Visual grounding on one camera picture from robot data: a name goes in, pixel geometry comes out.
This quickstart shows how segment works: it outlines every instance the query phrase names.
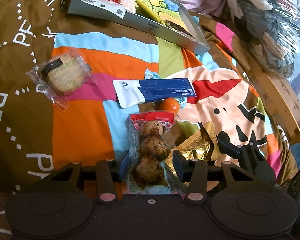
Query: clear plastic bag of clothes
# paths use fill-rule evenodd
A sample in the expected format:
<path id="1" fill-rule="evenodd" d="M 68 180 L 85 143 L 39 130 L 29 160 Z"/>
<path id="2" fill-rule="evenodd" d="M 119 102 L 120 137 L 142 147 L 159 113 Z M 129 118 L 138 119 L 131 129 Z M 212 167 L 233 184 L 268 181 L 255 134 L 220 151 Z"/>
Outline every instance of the clear plastic bag of clothes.
<path id="1" fill-rule="evenodd" d="M 231 18 L 266 69 L 291 82 L 300 73 L 300 1 L 228 0 Z"/>

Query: barcode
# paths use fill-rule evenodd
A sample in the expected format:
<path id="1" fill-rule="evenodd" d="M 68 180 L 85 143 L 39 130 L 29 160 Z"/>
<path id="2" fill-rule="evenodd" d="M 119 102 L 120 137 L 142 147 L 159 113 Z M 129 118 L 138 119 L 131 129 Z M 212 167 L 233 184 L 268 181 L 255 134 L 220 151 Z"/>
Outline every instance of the barcode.
<path id="1" fill-rule="evenodd" d="M 123 11 L 122 11 L 122 10 L 120 10 L 120 9 L 118 9 L 118 10 L 117 10 L 117 14 L 120 14 L 120 15 L 122 15 L 122 13 L 123 13 Z"/>
<path id="2" fill-rule="evenodd" d="M 94 2 L 95 2 L 95 1 L 91 1 L 91 0 L 82 0 L 82 1 L 92 3 L 92 4 L 94 4 Z"/>

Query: tangerine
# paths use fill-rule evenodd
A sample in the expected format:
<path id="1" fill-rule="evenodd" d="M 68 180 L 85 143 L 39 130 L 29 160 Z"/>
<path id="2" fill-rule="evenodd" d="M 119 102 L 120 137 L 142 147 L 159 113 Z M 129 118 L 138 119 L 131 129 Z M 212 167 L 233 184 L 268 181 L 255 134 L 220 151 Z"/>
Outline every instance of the tangerine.
<path id="1" fill-rule="evenodd" d="M 166 98 L 160 104 L 159 110 L 165 110 L 177 114 L 180 110 L 180 105 L 174 98 Z"/>

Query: pink stripe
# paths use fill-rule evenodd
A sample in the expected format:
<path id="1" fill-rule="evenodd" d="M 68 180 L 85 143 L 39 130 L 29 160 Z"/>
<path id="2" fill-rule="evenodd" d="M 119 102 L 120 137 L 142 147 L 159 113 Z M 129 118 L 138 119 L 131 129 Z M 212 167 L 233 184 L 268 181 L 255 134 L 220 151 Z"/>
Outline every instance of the pink stripe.
<path id="1" fill-rule="evenodd" d="M 228 27 L 226 27 L 222 23 L 217 22 L 216 36 L 229 49 L 230 52 L 233 51 L 232 49 L 232 38 L 234 36 L 233 31 L 231 31 Z"/>
<path id="2" fill-rule="evenodd" d="M 279 171 L 282 167 L 281 165 L 281 158 L 280 158 L 281 150 L 277 150 L 274 153 L 268 154 L 268 163 L 272 167 L 275 173 L 275 177 L 278 177 Z"/>
<path id="3" fill-rule="evenodd" d="M 94 80 L 97 81 L 97 85 L 93 82 L 83 84 L 79 89 L 73 92 L 67 97 L 68 101 L 73 100 L 95 100 L 95 101 L 106 101 L 113 100 L 117 101 L 117 96 L 112 84 L 113 80 L 122 80 L 122 78 L 116 78 L 104 73 L 93 74 Z"/>

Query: gray box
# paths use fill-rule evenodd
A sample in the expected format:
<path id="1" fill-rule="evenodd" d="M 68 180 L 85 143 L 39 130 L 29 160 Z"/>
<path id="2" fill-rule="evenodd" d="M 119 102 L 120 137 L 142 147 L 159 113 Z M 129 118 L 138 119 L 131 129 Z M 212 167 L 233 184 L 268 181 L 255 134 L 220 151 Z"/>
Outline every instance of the gray box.
<path id="1" fill-rule="evenodd" d="M 127 27 L 152 34 L 166 41 L 170 41 L 198 55 L 202 55 L 207 52 L 210 47 L 205 37 L 203 36 L 203 33 L 201 32 L 200 28 L 197 26 L 196 22 L 193 20 L 189 12 L 179 2 L 175 0 L 170 1 L 179 6 L 179 15 L 188 28 L 189 33 L 191 33 L 191 35 L 202 44 L 192 41 L 191 39 L 178 33 L 177 31 L 174 31 L 166 26 L 159 24 L 158 22 L 145 18 L 141 15 L 126 11 L 123 19 L 121 19 L 110 11 L 85 3 L 81 0 L 70 0 L 68 13 L 104 19 L 110 22 L 125 25 Z"/>

